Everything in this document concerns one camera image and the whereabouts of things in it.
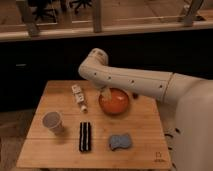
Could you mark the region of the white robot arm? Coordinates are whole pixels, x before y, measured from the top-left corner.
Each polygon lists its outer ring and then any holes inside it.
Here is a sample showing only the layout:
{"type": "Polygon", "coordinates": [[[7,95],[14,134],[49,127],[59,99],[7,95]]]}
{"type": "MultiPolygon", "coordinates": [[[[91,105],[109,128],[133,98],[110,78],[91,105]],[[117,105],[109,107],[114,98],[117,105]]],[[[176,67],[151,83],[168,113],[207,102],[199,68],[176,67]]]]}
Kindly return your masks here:
{"type": "Polygon", "coordinates": [[[79,75],[99,90],[115,87],[142,94],[172,107],[165,116],[171,171],[213,171],[213,79],[173,72],[110,67],[105,51],[94,48],[79,75]]]}

